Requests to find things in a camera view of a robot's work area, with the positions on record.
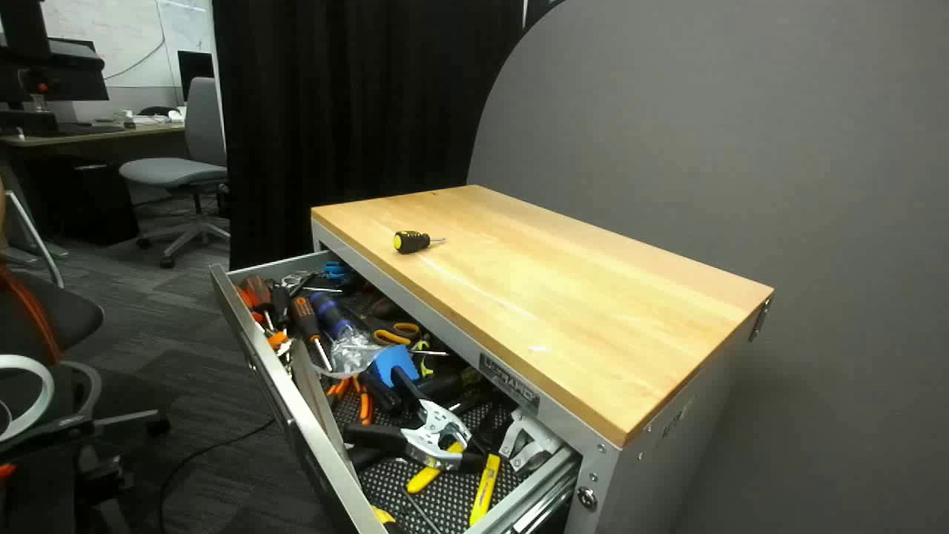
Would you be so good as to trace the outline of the clear plastic bag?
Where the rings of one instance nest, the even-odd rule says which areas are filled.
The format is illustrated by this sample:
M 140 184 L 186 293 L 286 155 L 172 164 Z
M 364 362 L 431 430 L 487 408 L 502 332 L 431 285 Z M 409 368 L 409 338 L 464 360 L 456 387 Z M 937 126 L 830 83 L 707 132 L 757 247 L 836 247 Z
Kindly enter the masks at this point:
M 353 325 L 330 325 L 323 329 L 323 372 L 330 378 L 353 378 L 363 375 L 378 356 L 381 345 L 375 345 L 358 326 Z

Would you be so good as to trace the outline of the metal tool drawer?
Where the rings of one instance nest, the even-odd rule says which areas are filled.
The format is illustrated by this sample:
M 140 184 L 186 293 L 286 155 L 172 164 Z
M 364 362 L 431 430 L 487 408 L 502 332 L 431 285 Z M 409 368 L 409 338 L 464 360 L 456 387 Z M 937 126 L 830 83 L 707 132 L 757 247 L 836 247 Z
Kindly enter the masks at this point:
M 483 378 L 342 258 L 312 253 L 243 271 L 218 268 L 210 282 L 240 351 L 261 372 L 287 443 L 332 503 L 342 534 L 568 534 L 575 454 L 542 437 L 508 387 Z M 404 345 L 412 353 L 418 381 L 397 375 L 387 390 L 375 362 L 358 375 L 378 411 L 375 424 L 357 421 L 353 396 L 327 397 L 342 378 L 330 378 L 299 336 L 290 319 L 298 293 L 330 293 L 381 351 Z M 473 430 L 470 445 L 504 460 L 495 504 L 479 525 L 433 525 L 404 492 L 406 479 L 424 466 L 404 439 L 404 428 L 421 421 L 421 402 L 456 412 Z

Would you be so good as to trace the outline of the black yellow stubby screwdriver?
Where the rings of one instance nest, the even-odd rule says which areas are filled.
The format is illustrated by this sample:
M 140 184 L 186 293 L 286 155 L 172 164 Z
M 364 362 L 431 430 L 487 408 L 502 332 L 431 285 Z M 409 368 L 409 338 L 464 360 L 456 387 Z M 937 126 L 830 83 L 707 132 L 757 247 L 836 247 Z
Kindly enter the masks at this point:
M 394 233 L 394 253 L 412 255 L 431 249 L 431 236 L 424 233 Z

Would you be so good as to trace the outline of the grey office chair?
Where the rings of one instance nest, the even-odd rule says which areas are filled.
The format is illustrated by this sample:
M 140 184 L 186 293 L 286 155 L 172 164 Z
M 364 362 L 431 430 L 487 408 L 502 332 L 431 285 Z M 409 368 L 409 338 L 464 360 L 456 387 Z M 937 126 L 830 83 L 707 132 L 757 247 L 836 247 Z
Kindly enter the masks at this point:
M 213 78 L 192 78 L 183 107 L 183 157 L 140 157 L 120 166 L 120 176 L 140 188 L 157 188 L 170 193 L 189 193 L 197 215 L 182 225 L 146 233 L 140 247 L 151 247 L 157 237 L 170 237 L 160 253 L 160 264 L 172 268 L 192 242 L 229 242 L 229 233 L 201 209 L 201 193 L 219 193 L 229 181 L 225 133 L 219 117 L 219 89 Z

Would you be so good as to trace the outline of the yellow handled pliers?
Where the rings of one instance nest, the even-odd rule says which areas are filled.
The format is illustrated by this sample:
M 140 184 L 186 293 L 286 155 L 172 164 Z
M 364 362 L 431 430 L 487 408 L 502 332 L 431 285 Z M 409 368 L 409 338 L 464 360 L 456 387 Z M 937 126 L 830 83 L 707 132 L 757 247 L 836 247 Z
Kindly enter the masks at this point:
M 444 463 L 424 463 L 404 492 L 433 525 L 479 525 L 495 504 L 504 460 L 493 448 L 450 443 Z

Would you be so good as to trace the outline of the black chair in foreground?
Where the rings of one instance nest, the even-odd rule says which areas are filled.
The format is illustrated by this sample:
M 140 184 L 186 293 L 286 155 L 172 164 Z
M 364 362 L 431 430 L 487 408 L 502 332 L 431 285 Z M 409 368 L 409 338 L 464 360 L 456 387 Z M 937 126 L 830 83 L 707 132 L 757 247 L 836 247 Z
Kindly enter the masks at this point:
M 102 417 L 105 378 L 69 351 L 105 316 L 60 276 L 35 279 L 0 264 L 4 299 L 4 525 L 0 534 L 133 534 L 121 507 L 133 479 L 99 443 L 115 428 L 167 433 L 148 408 Z

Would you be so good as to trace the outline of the wooden desk in background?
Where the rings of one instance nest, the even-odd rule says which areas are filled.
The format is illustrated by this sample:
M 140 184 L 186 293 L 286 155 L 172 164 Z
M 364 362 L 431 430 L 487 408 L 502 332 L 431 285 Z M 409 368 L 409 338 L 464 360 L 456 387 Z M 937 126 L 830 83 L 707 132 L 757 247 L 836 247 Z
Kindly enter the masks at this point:
M 120 166 L 183 151 L 182 126 L 4 138 L 0 157 L 38 233 L 96 247 L 140 236 L 130 188 Z

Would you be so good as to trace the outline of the wooden top tool cabinet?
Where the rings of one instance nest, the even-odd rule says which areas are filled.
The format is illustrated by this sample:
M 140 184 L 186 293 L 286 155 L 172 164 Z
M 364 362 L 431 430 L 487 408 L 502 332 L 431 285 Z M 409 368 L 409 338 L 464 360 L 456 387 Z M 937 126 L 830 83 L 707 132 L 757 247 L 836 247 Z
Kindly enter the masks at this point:
M 768 285 L 479 184 L 312 222 L 575 454 L 568 534 L 673 534 Z M 394 233 L 431 249 L 400 255 Z

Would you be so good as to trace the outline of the black curtain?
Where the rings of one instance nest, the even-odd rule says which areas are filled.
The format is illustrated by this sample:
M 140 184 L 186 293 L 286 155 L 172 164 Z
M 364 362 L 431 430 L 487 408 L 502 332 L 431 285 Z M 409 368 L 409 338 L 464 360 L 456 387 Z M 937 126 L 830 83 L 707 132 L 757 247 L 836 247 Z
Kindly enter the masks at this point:
M 210 0 L 235 268 L 312 247 L 310 212 L 470 176 L 493 83 L 562 0 Z

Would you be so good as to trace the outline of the orange handled pliers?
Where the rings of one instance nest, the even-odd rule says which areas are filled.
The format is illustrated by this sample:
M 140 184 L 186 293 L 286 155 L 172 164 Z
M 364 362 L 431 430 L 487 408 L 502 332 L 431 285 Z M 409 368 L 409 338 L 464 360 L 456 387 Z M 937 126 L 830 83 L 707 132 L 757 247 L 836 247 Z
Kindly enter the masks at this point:
M 345 402 L 347 396 L 357 397 L 357 421 L 363 428 L 375 424 L 378 411 L 375 411 L 370 393 L 369 393 L 369 387 L 364 387 L 364 381 L 358 375 L 357 378 L 342 378 L 327 390 L 330 402 Z

